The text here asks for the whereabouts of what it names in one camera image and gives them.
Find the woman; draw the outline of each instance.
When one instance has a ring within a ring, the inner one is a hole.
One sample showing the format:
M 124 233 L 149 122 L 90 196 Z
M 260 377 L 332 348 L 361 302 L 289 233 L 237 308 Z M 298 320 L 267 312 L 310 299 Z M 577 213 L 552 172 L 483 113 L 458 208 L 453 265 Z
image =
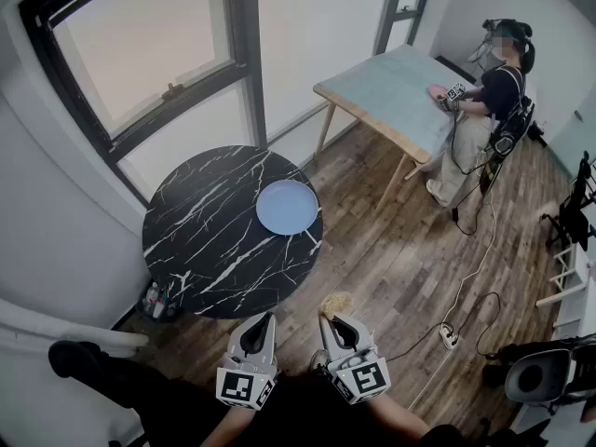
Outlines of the woman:
M 464 95 L 464 100 L 471 101 L 450 103 L 450 109 L 462 111 L 464 118 L 457 123 L 454 140 L 443 147 L 440 177 L 427 181 L 428 192 L 443 207 L 451 204 L 467 175 L 477 166 L 477 156 L 498 122 L 507 119 L 522 98 L 525 75 L 534 66 L 535 49 L 530 36 L 530 25 L 501 20 L 493 31 L 492 52 L 503 65 L 483 74 L 482 86 Z

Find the light blue tabletop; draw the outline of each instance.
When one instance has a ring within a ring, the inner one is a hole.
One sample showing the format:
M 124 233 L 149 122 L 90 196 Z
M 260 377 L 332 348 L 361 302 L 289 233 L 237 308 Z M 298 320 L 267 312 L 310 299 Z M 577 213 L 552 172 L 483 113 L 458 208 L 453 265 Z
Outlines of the light blue tabletop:
M 453 116 L 439 109 L 427 88 L 430 85 L 451 88 L 456 83 L 473 88 L 438 61 L 402 45 L 369 58 L 317 87 L 355 104 L 434 156 L 449 135 Z

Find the power strip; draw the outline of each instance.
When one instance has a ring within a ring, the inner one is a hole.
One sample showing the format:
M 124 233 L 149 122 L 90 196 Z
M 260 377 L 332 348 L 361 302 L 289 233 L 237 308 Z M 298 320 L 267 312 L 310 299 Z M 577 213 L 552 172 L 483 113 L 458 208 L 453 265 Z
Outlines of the power strip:
M 445 325 L 441 325 L 439 328 L 440 339 L 443 340 L 443 344 L 450 351 L 455 349 L 459 344 L 459 336 L 453 333 L 451 329 Z

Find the black t-shirt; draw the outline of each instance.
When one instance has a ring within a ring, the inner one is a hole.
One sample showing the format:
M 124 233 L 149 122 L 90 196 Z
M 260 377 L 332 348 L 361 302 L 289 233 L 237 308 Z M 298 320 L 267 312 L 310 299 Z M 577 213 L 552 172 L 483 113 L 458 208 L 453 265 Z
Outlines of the black t-shirt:
M 263 409 L 235 447 L 400 447 L 411 445 L 386 430 L 364 403 L 349 405 L 324 376 L 280 376 Z M 453 426 L 431 429 L 416 447 L 466 447 Z
M 499 66 L 487 71 L 481 77 L 482 91 L 473 101 L 483 102 L 497 121 L 507 116 L 523 94 L 524 79 L 519 69 L 513 66 Z

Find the white cable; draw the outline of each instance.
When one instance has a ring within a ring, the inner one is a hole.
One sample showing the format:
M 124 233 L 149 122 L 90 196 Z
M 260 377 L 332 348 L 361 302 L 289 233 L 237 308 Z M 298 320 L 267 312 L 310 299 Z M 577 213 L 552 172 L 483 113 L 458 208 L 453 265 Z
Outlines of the white cable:
M 482 162 L 480 162 L 482 155 L 484 155 L 484 160 Z M 479 172 L 479 170 L 481 170 L 484 167 L 484 165 L 486 165 L 485 163 L 486 163 L 487 159 L 488 159 L 488 153 L 484 149 L 482 149 L 476 156 L 476 175 L 478 175 L 479 177 L 481 177 L 481 175 L 482 175 Z
M 412 409 L 412 406 L 415 405 L 415 403 L 420 399 L 420 396 L 422 396 L 422 393 L 427 390 L 428 385 L 432 382 L 432 380 L 435 378 L 435 376 L 439 372 L 440 368 L 443 367 L 443 364 L 445 364 L 445 361 L 452 355 L 452 353 L 453 353 L 453 351 L 449 351 L 449 353 L 447 353 L 447 356 L 445 356 L 445 358 L 443 359 L 443 361 L 441 362 L 441 364 L 439 365 L 439 367 L 437 368 L 437 370 L 434 372 L 433 375 L 430 376 L 430 379 L 428 379 L 427 384 L 422 388 L 422 390 L 420 391 L 420 393 L 416 396 L 416 399 L 414 399 L 412 401 L 412 404 L 410 404 L 410 407 L 408 408 L 408 411 L 410 411 L 410 409 Z
M 462 288 L 464 287 L 464 282 L 468 278 L 471 278 L 471 277 L 474 277 L 475 275 L 478 275 L 478 273 L 481 271 L 482 264 L 484 263 L 484 260 L 486 260 L 486 255 L 488 255 L 488 252 L 490 251 L 491 247 L 493 246 L 494 237 L 496 236 L 496 215 L 494 213 L 494 207 L 493 207 L 493 191 L 492 190 L 491 190 L 491 210 L 493 211 L 493 219 L 494 219 L 494 230 L 493 230 L 493 238 L 491 239 L 491 243 L 488 246 L 488 249 L 486 249 L 486 253 L 484 253 L 484 256 L 482 257 L 481 264 L 478 265 L 478 270 L 476 270 L 474 273 L 470 273 L 467 277 L 465 277 L 464 279 L 462 279 L 462 282 L 459 284 L 459 290 L 457 291 L 457 295 L 455 296 L 454 304 L 453 304 L 453 306 L 451 308 L 449 308 L 449 311 L 447 311 L 447 314 L 445 315 L 445 318 L 443 318 L 442 323 L 445 322 L 445 319 L 447 319 L 447 317 L 449 316 L 449 314 L 457 306 L 457 301 L 459 300 L 459 294 L 462 292 Z

